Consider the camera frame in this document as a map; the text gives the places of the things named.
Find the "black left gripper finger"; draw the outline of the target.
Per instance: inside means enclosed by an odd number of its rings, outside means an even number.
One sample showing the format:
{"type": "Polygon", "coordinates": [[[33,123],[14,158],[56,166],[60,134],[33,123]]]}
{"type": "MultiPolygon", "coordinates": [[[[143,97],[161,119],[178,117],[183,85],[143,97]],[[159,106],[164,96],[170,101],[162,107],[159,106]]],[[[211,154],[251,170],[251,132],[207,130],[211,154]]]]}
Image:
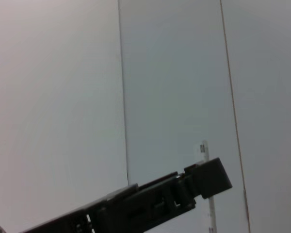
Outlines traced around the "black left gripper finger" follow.
{"type": "Polygon", "coordinates": [[[193,164],[142,185],[136,228],[154,228],[195,208],[195,198],[209,199],[232,188],[219,158],[193,164]]]}

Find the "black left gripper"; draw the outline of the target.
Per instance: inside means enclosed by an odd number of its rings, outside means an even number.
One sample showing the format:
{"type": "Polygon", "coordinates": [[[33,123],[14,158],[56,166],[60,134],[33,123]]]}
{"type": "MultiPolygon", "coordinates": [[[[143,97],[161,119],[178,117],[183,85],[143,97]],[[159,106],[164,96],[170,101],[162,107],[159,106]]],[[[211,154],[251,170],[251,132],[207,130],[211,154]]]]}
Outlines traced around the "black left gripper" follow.
{"type": "Polygon", "coordinates": [[[144,233],[141,224],[129,226],[127,221],[116,219],[122,215],[116,207],[125,199],[140,193],[148,185],[129,185],[94,202],[24,230],[24,233],[144,233]]]}

